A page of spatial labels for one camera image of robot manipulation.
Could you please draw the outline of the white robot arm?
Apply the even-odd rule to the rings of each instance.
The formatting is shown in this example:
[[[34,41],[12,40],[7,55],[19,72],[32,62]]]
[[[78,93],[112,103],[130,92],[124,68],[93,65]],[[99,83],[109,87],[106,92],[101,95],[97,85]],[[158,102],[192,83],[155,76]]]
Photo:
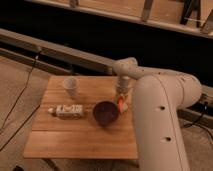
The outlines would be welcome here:
[[[141,67],[133,57],[115,61],[113,70],[135,80],[131,106],[140,171],[190,171],[177,111],[200,99],[200,81],[179,71]]]

